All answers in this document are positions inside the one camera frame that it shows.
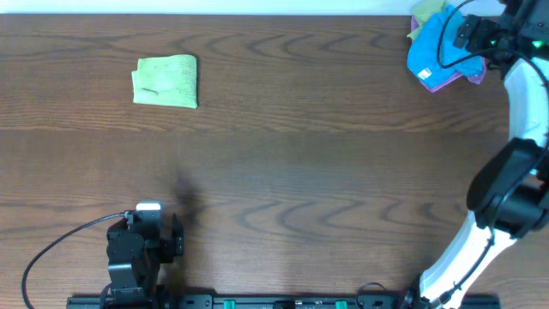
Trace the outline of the blue microfiber cloth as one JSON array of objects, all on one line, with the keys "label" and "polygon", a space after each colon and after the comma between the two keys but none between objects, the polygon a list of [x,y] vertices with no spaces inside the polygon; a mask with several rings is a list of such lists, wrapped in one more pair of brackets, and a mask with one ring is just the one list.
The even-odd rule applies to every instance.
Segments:
[{"label": "blue microfiber cloth", "polygon": [[464,21],[461,12],[443,0],[421,1],[412,7],[412,40],[407,67],[419,82],[434,93],[454,80],[464,76],[469,82],[480,84],[486,75],[486,63],[482,57],[470,58],[444,69],[440,64],[450,64],[466,57],[469,52],[453,46],[459,26]]}]

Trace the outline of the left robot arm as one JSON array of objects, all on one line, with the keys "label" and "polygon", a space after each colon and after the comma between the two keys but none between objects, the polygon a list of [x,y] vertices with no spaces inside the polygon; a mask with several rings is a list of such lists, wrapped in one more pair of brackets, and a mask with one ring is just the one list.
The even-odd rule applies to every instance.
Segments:
[{"label": "left robot arm", "polygon": [[107,230],[111,283],[100,293],[101,308],[177,308],[178,297],[158,283],[162,264],[184,254],[184,227],[172,216],[172,231],[162,236],[160,212],[127,211]]}]

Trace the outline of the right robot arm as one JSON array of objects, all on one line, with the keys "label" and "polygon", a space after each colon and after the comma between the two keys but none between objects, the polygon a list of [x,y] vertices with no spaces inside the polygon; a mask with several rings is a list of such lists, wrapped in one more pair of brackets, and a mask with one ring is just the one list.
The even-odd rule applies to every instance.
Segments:
[{"label": "right robot arm", "polygon": [[468,213],[442,256],[419,275],[401,308],[495,308],[497,298],[469,300],[467,290],[488,264],[548,223],[548,3],[504,2],[496,20],[469,15],[453,38],[467,55],[499,70],[510,102],[508,143],[477,173]]}]

